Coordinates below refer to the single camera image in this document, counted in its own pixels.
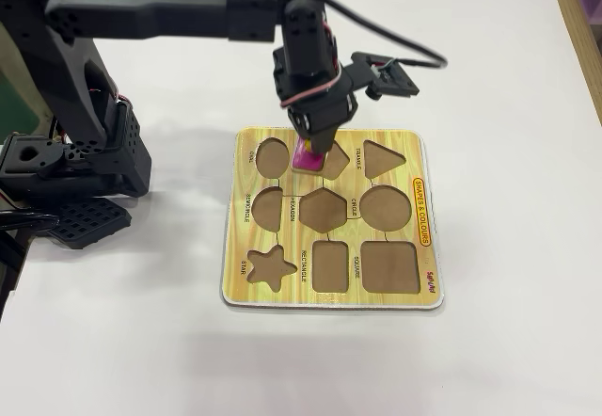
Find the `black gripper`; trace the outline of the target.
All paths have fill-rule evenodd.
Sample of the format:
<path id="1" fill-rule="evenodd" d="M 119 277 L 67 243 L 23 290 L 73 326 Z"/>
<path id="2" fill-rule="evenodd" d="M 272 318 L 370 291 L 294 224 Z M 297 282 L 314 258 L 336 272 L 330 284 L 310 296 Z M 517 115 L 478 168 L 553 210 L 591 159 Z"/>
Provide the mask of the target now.
<path id="1" fill-rule="evenodd" d="M 338 48 L 328 46 L 312 72 L 297 72 L 290 52 L 282 46 L 273 53 L 274 83 L 280 107 L 315 154 L 327 154 L 341 125 L 356 112 L 354 83 L 341 65 Z"/>

